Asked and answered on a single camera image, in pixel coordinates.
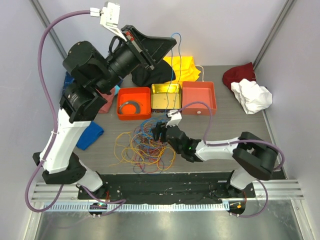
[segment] white cable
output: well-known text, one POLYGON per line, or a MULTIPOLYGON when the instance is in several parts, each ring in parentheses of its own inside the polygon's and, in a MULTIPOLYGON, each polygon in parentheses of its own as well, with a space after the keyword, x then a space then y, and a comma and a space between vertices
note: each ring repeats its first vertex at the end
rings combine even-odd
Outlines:
POLYGON ((202 68, 202 82, 204 82, 205 81, 205 70, 204 70, 204 67, 200 66, 200 65, 195 65, 195 66, 202 68))

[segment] red cloth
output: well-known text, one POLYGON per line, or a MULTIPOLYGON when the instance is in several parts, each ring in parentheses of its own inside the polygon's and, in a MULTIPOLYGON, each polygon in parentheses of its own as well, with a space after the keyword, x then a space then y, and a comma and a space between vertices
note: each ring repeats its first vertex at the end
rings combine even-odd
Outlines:
POLYGON ((108 95, 108 94, 105 94, 105 93, 101 93, 101 92, 98 91, 101 94, 101 96, 105 100, 107 100, 107 103, 100 108, 100 110, 98 112, 99 114, 107 114, 109 112, 109 109, 111 107, 112 101, 113 101, 113 99, 115 97, 115 91, 116 91, 116 89, 112 88, 111 91, 110 91, 111 95, 108 95))
POLYGON ((222 81, 223 84, 231 91, 231 83, 240 83, 242 79, 247 79, 248 81, 256 81, 256 75, 254 72, 254 65, 252 62, 247 63, 242 66, 235 66, 230 68, 223 74, 222 81))

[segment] blue wire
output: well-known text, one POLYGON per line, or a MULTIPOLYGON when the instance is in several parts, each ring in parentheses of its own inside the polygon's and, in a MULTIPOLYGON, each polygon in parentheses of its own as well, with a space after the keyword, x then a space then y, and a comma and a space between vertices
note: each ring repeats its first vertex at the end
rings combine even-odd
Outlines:
MULTIPOLYGON (((180 57, 180 67, 179 67, 179 73, 180 73, 180 75, 179 75, 179 79, 178 79, 178 82, 177 82, 177 84, 179 84, 180 78, 181 78, 181 65, 182 65, 182 57, 181 57, 181 52, 180 52, 180 46, 181 46, 181 42, 182 42, 182 36, 181 36, 180 33, 175 32, 175 33, 173 33, 173 34, 171 35, 171 38, 172 38, 174 35, 179 35, 179 37, 180 37, 180 41, 179 41, 179 44, 178 44, 178 53, 179 53, 179 57, 180 57)), ((171 80, 170 80, 170 84, 169 84, 168 89, 167 89, 167 91, 166 91, 167 105, 166 105, 166 108, 165 108, 165 111, 164 111, 165 113, 167 112, 168 107, 169 107, 169 97, 168 97, 169 88, 170 88, 171 83, 172 83, 172 81, 173 81, 173 79, 174 79, 174 68, 173 68, 174 60, 173 60, 173 59, 174 59, 174 51, 171 49, 171 68, 172 68, 172 70, 171 70, 171 80)), ((176 99, 177 99, 177 92, 175 93, 174 105, 173 105, 173 107, 176 106, 176 99)))

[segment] yellow cloth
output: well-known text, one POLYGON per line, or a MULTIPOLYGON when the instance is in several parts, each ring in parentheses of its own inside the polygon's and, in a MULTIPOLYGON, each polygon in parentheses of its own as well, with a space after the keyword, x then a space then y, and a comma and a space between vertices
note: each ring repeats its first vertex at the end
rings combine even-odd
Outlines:
MULTIPOLYGON (((171 66, 171 57, 165 56, 163 58, 171 66)), ((174 56, 172 60, 173 71, 175 73, 175 80, 172 81, 173 84, 179 84, 182 86, 184 81, 195 82, 199 78, 199 71, 194 62, 193 56, 182 56, 181 57, 181 77, 180 76, 180 56, 174 56)))

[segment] orange tray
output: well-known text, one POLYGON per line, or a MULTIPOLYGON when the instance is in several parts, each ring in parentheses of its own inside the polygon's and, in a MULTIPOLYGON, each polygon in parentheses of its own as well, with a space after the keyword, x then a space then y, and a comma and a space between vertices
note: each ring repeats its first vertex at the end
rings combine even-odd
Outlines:
POLYGON ((151 94, 148 87, 121 88, 118 92, 116 102, 116 113, 122 121, 143 120, 151 118, 151 94), (120 106, 125 102, 136 102, 140 106, 140 113, 136 112, 136 107, 131 104, 123 106, 123 114, 119 113, 120 106))
MULTIPOLYGON (((182 107, 196 101, 208 104, 212 114, 216 114, 215 86, 212 81, 184 81, 182 83, 182 107)), ((210 112, 206 106, 197 103, 185 108, 182 114, 210 115, 210 112)))

